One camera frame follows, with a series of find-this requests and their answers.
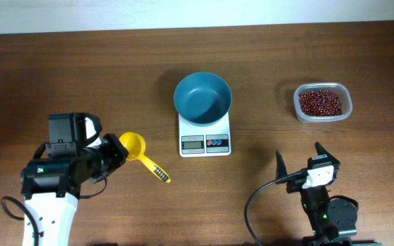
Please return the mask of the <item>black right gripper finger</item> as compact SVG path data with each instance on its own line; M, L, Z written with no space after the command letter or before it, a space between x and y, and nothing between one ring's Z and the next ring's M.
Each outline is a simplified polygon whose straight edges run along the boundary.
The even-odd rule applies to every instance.
M315 149L317 152L317 155L314 157L315 160L319 159L330 159L333 160L333 156L319 143L315 143Z
M281 153L277 150L276 151L276 184L280 185L283 184L283 178L288 176L287 168Z

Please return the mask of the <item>yellow measuring scoop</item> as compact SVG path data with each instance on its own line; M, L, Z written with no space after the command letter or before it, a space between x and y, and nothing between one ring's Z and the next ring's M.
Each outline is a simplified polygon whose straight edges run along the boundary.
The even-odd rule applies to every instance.
M171 178L167 172L145 155L146 142L141 135L127 132L119 137L119 141L128 151L128 161L138 160L158 179L164 183L171 182Z

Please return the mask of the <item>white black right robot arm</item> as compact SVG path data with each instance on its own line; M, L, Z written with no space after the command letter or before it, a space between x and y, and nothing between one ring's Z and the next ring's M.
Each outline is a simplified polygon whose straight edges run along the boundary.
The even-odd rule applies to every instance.
M279 151L276 152L276 183L285 184L287 193L299 193L303 211L313 230L305 238L307 245L350 245L357 233L359 205L343 195L329 196L328 186L337 179L340 161L320 143L315 143L317 155L308 159L307 167L288 174Z

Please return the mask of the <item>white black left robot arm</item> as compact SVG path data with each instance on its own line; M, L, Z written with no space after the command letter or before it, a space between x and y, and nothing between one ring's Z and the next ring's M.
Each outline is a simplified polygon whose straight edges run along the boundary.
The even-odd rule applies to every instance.
M85 181L107 182L128 151L113 133L101 136L90 113L49 116L49 140L21 172L25 212L24 245L67 245Z

